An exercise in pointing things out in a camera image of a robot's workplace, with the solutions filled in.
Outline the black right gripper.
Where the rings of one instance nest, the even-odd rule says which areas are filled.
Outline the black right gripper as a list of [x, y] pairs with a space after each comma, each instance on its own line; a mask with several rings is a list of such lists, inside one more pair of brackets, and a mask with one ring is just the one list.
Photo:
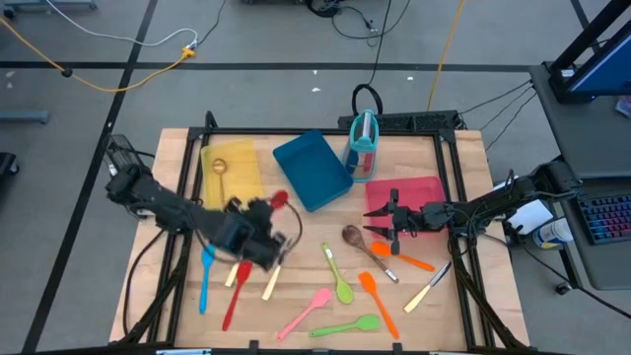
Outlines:
[[374, 232], [377, 235], [390, 239], [390, 251], [393, 255], [400, 254], [400, 241], [399, 233], [407, 231], [413, 238], [416, 237], [416, 233], [420, 231], [420, 218], [416, 212], [412, 211], [407, 206], [399, 206], [399, 191], [396, 188], [390, 190], [390, 200], [388, 207], [384, 206], [377, 210], [364, 214], [364, 217], [383, 217], [391, 215], [391, 228], [376, 227], [376, 226], [364, 226], [364, 229]]

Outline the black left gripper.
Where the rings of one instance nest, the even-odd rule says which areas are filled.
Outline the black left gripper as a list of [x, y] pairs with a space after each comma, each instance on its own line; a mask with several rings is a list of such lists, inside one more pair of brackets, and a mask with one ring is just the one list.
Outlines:
[[281, 232], [273, 232], [277, 207], [264, 199], [255, 198], [242, 212], [245, 220], [245, 238], [240, 246], [241, 259], [250, 261], [265, 271], [275, 266], [288, 247]]

